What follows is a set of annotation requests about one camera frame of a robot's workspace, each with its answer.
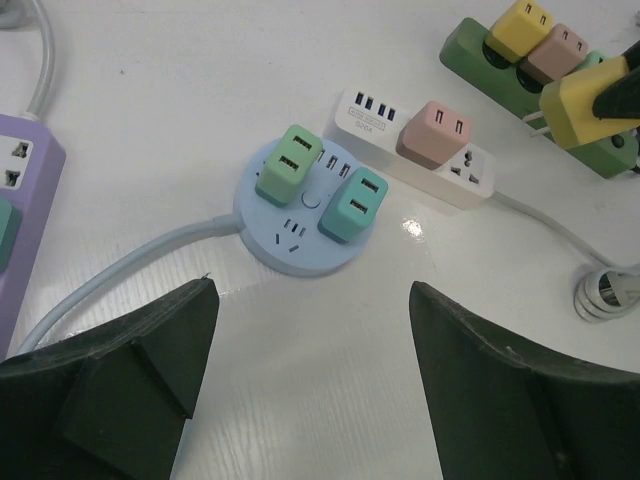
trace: green power strip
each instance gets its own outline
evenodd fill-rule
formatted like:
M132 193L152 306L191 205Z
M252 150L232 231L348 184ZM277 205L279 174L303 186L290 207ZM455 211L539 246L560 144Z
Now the green power strip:
M540 93L532 93L535 85L529 90L523 87L529 79L520 75L516 66L507 65L504 59L502 65L499 60L493 64L487 60L483 45L488 33L489 30L473 18L465 18L447 38L440 52L440 61L518 118L539 111ZM540 119L530 122L530 125L538 129L545 123ZM567 152L602 177L612 178L635 167L638 141L630 133L623 132Z

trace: round button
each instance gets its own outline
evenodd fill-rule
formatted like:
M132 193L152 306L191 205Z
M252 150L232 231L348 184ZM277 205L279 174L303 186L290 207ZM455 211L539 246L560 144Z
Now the round button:
M304 192L302 194L302 204L307 208L318 208L318 205L320 205L320 197L312 192Z

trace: purple power strip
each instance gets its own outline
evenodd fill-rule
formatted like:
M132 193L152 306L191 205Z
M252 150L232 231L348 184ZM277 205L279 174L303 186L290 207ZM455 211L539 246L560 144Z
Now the purple power strip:
M22 214L7 269L0 273L0 360L7 355L31 270L47 224L66 153L39 122L0 115L0 136L30 142L30 157L17 189L3 188L5 198Z

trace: teal plug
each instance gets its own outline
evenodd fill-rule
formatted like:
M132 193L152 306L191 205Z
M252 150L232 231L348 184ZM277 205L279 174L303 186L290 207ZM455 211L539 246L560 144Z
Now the teal plug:
M9 264L21 220L20 212L8 200L0 197L0 273Z
M585 68L593 67L594 65L598 65L599 63L604 62L609 57L607 57L604 53L598 50L591 50L587 54L587 58L585 58L580 65L578 65L574 72L578 70L584 70Z
M348 243L373 223L389 185L365 167L357 169L333 195L318 229L338 243Z
M322 140L299 125L289 127L266 161L256 193L277 207L294 199L322 152Z

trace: plug slot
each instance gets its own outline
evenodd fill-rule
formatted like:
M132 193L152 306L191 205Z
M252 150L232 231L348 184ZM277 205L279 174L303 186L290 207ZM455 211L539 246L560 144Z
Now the plug slot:
M349 173L349 170L351 170L351 165L349 165L348 163L345 163L345 164L342 166L342 169L340 170L340 176L341 176L342 178L346 177L346 176L347 176L347 173Z
M372 190L373 193L378 193L378 187L376 185L374 185L373 183L371 183L369 180L367 180L366 178L362 179L362 183L365 187L367 187L369 190Z
M336 166L336 163L338 163L338 157L336 157L335 155L331 155L331 158L327 162L327 168L329 170L333 170L333 167Z
M358 210L360 210L362 213L367 213L367 210L369 210L367 207L365 207L364 205L362 205L359 202L356 202L355 200L351 200L351 202L349 202L351 205L353 205L354 207L356 207Z
M294 172L298 170L298 164L292 162L285 156L280 157L280 163L284 163L287 167L293 169Z
M20 172L16 172L14 170L5 170L4 177L4 184L7 187L15 187L18 183L18 178L20 178Z
M20 157L27 158L27 153L29 152L29 144L20 142L15 150L11 153L12 157Z
M293 137L293 141L296 142L296 143L299 143L300 145L302 145L307 150L311 150L311 144L309 142L305 142L303 139L301 139L297 135L295 137Z

